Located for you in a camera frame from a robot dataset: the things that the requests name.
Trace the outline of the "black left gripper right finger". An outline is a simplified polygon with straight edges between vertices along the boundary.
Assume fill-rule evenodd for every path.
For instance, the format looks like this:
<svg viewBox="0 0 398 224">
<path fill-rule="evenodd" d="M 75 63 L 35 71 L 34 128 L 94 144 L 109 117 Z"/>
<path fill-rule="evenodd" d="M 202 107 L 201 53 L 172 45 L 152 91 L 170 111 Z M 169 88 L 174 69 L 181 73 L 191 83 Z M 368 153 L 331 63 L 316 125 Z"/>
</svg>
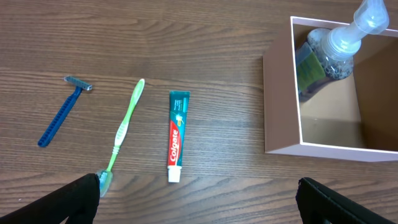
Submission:
<svg viewBox="0 0 398 224">
<path fill-rule="evenodd" d="M 303 224 L 394 224 L 309 177 L 298 181 L 295 199 Z"/>
</svg>

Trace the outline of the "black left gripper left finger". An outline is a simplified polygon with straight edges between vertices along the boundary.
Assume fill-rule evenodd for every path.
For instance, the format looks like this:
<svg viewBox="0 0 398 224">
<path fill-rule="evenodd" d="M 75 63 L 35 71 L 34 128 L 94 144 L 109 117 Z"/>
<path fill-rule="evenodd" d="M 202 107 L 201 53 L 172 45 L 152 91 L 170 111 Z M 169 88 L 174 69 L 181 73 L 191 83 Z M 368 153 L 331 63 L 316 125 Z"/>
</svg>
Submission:
<svg viewBox="0 0 398 224">
<path fill-rule="evenodd" d="M 100 181 L 90 173 L 1 217 L 1 223 L 92 223 L 100 202 Z"/>
</svg>

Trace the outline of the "green Colgate toothbrush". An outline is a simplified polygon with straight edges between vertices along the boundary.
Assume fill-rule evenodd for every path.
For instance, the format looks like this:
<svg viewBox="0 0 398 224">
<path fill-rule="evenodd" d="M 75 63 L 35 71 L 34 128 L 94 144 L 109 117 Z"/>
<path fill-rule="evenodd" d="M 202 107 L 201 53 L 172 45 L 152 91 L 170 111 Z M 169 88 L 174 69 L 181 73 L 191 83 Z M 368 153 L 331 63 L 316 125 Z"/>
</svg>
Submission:
<svg viewBox="0 0 398 224">
<path fill-rule="evenodd" d="M 136 86 L 134 87 L 133 93 L 131 95 L 131 99 L 129 102 L 129 106 L 127 108 L 127 112 L 119 125 L 119 128 L 116 132 L 116 136 L 114 139 L 114 146 L 112 150 L 112 155 L 109 160 L 108 166 L 105 170 L 100 170 L 97 172 L 97 176 L 99 178 L 99 196 L 104 197 L 109 190 L 109 187 L 112 183 L 113 179 L 113 173 L 112 173 L 112 168 L 114 163 L 116 162 L 117 156 L 119 154 L 120 148 L 123 144 L 123 141 L 126 137 L 128 127 L 129 127 L 129 122 L 131 120 L 131 116 L 135 110 L 135 107 L 142 95 L 142 92 L 144 91 L 144 86 L 145 86 L 146 81 L 142 78 L 140 79 Z"/>
</svg>

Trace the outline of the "Colgate toothpaste tube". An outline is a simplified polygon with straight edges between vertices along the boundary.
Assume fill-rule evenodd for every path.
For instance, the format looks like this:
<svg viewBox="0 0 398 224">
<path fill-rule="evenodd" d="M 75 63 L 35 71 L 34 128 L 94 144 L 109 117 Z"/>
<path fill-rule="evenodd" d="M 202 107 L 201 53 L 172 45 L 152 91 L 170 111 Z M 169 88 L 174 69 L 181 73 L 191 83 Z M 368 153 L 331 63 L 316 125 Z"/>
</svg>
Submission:
<svg viewBox="0 0 398 224">
<path fill-rule="evenodd" d="M 189 91 L 170 91 L 168 182 L 180 182 Z"/>
</svg>

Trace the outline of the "clear soap pump bottle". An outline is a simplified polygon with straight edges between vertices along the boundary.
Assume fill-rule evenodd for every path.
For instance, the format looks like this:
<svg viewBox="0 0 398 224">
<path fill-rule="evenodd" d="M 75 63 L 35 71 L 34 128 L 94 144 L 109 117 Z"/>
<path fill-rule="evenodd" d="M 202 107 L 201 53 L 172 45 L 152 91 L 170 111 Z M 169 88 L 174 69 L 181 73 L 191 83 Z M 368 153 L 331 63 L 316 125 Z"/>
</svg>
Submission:
<svg viewBox="0 0 398 224">
<path fill-rule="evenodd" d="M 383 0 L 364 0 L 353 19 L 346 27 L 310 31 L 295 51 L 299 101 L 306 102 L 329 83 L 349 77 L 361 40 L 369 34 L 380 34 L 389 25 Z"/>
</svg>

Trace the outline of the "blue disposable razor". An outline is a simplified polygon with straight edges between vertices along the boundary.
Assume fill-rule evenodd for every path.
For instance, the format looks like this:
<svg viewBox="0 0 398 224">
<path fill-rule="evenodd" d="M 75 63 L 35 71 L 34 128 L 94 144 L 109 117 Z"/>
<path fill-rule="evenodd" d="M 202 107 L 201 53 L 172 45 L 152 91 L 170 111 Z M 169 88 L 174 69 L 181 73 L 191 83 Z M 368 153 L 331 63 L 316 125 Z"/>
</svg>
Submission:
<svg viewBox="0 0 398 224">
<path fill-rule="evenodd" d="M 58 113 L 55 115 L 52 122 L 49 124 L 46 131 L 43 133 L 42 137 L 38 140 L 37 145 L 39 147 L 46 147 L 49 145 L 58 129 L 64 122 L 65 118 L 69 114 L 70 110 L 74 107 L 78 97 L 82 93 L 83 90 L 90 91 L 93 86 L 87 82 L 84 82 L 78 78 L 67 76 L 64 80 L 75 86 L 75 91 L 65 100 L 64 104 L 59 109 Z"/>
</svg>

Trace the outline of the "white cardboard box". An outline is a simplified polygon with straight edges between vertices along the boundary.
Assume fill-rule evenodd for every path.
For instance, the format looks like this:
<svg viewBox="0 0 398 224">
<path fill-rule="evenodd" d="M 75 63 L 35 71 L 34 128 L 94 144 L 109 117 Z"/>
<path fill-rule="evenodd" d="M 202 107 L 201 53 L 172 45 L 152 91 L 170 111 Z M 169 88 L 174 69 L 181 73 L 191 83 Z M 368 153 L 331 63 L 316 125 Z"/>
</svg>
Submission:
<svg viewBox="0 0 398 224">
<path fill-rule="evenodd" d="M 292 16 L 263 57 L 266 151 L 364 162 L 397 160 L 397 31 L 363 40 L 354 71 L 302 103 L 295 49 L 335 21 Z"/>
</svg>

